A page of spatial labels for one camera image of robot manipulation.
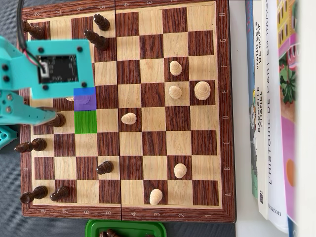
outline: chess piece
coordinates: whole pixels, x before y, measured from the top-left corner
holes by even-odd
[[[121,118],[122,123],[129,124],[129,125],[134,124],[136,122],[136,119],[137,119],[136,115],[133,113],[127,113]]]
[[[26,21],[22,21],[22,29],[24,33],[30,33],[30,35],[37,40],[44,38],[44,30],[40,26],[31,26]]]
[[[34,199],[42,199],[46,197],[48,194],[47,187],[45,186],[38,186],[34,188],[33,192],[27,192],[20,196],[20,201],[23,204],[29,204],[30,202],[34,201]]]
[[[211,87],[205,81],[200,81],[194,87],[194,94],[198,100],[206,100],[211,93]]]
[[[94,46],[104,51],[109,47],[109,40],[104,38],[103,36],[99,36],[97,33],[89,30],[84,31],[84,36],[92,43]]]
[[[184,164],[176,164],[174,167],[174,176],[181,179],[187,173],[187,168]]]
[[[151,205],[157,205],[162,199],[162,191],[159,189],[154,189],[150,193],[149,203]]]
[[[53,192],[50,196],[52,201],[58,201],[63,198],[67,198],[70,195],[70,189],[66,186],[60,187],[57,191]]]
[[[174,76],[180,75],[182,72],[182,66],[177,61],[172,61],[170,63],[170,72]]]
[[[111,161],[105,161],[97,167],[98,174],[107,174],[113,171],[113,163]]]
[[[179,87],[173,85],[169,88],[169,95],[173,99],[179,99],[182,95],[182,90]]]
[[[100,14],[95,14],[93,16],[94,22],[97,24],[101,31],[106,31],[110,27],[110,22],[105,17]]]
[[[40,152],[46,148],[46,141],[42,138],[36,138],[32,142],[25,142],[17,145],[14,150],[19,153],[31,152],[32,150]]]

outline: wooden chessboard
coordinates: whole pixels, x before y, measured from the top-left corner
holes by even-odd
[[[93,22],[95,13],[109,20],[106,32]],[[46,39],[84,39],[89,29],[110,41],[106,51],[90,45],[96,110],[74,111],[65,98],[33,100],[20,90],[31,106],[66,117],[60,128],[21,126],[21,142],[47,141],[44,151],[21,155],[21,193],[71,187],[59,202],[22,205],[24,216],[236,220],[228,1],[81,0],[25,8],[23,18],[44,27]],[[179,76],[169,71],[172,60],[182,65]],[[211,88],[204,101],[194,95],[201,80]],[[172,85],[182,89],[178,100],[169,96]],[[121,122],[129,112],[137,116],[133,125]],[[98,175],[106,160],[113,172]],[[187,167],[181,179],[177,163]],[[163,198],[153,206],[156,188]]]

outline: dark pawn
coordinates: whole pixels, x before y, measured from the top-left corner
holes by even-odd
[[[101,31],[106,31],[110,27],[110,22],[108,21],[108,19],[104,18],[100,14],[95,14],[93,16],[93,20]]]
[[[32,142],[25,142],[17,145],[14,150],[19,153],[31,152],[32,150],[40,152],[46,148],[47,144],[44,139],[36,138]]]
[[[99,36],[97,33],[89,30],[84,31],[84,36],[94,44],[94,46],[101,50],[104,51],[109,47],[109,40],[104,38],[103,36]]]
[[[69,197],[70,189],[66,186],[62,186],[57,191],[53,192],[53,194],[50,196],[50,199],[52,201],[58,201],[63,198]]]
[[[47,187],[45,186],[38,186],[34,188],[33,192],[27,192],[20,196],[20,201],[23,204],[29,204],[30,202],[34,201],[34,199],[42,199],[46,197],[48,194]]]
[[[98,174],[110,173],[113,170],[113,163],[111,161],[105,161],[97,167]]]
[[[22,28],[24,33],[30,33],[30,35],[37,40],[44,38],[44,30],[40,26],[31,26],[29,23],[22,21]]]

